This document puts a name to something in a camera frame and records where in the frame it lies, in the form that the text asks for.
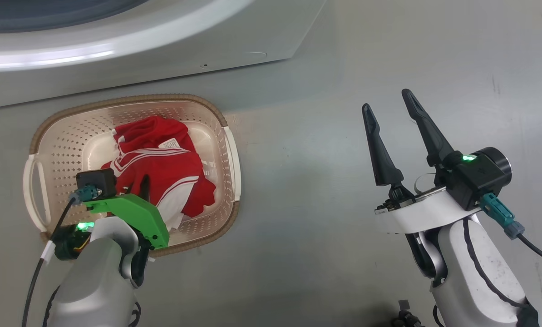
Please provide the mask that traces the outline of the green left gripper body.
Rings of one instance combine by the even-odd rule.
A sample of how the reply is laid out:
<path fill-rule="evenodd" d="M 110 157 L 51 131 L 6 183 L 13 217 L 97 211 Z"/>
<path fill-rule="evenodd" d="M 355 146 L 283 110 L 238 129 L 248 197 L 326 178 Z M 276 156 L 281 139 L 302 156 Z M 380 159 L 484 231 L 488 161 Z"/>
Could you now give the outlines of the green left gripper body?
<path fill-rule="evenodd" d="M 168 247 L 170 234 L 157 207 L 135 194 L 122 194 L 112 198 L 84 202 L 91 213 L 110 213 L 109 217 L 94 222 L 91 240 L 118 237 L 130 248 L 138 246 L 138 231 L 151 244 L 151 249 Z"/>

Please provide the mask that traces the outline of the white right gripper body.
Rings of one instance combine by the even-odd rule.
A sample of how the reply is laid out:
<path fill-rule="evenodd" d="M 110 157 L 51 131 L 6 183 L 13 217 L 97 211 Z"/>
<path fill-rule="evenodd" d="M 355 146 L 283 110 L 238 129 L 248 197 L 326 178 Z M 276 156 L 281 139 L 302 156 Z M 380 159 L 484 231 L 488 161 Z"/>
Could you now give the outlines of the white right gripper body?
<path fill-rule="evenodd" d="M 413 234 L 449 225 L 481 211 L 478 207 L 470 211 L 462 209 L 445 187 L 429 189 L 415 199 L 415 203 L 409 200 L 394 210 L 374 210 L 375 227 L 386 233 Z"/>

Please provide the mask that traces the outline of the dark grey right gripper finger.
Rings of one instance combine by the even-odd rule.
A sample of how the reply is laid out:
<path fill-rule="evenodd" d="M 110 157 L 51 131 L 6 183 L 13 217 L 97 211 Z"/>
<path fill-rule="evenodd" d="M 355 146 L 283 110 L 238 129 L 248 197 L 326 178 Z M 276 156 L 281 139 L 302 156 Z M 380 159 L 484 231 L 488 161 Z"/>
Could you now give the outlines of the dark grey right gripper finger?
<path fill-rule="evenodd" d="M 380 126 L 368 103 L 362 106 L 367 144 L 370 151 L 371 167 L 377 186 L 400 185 L 404 180 L 402 172 L 397 169 L 380 136 Z"/>
<path fill-rule="evenodd" d="M 401 93 L 408 114 L 416 122 L 425 149 L 427 149 L 427 163 L 429 166 L 441 165 L 443 160 L 454 151 L 452 145 L 444 137 L 419 100 L 416 99 L 414 93 L 410 89 L 403 89 Z"/>

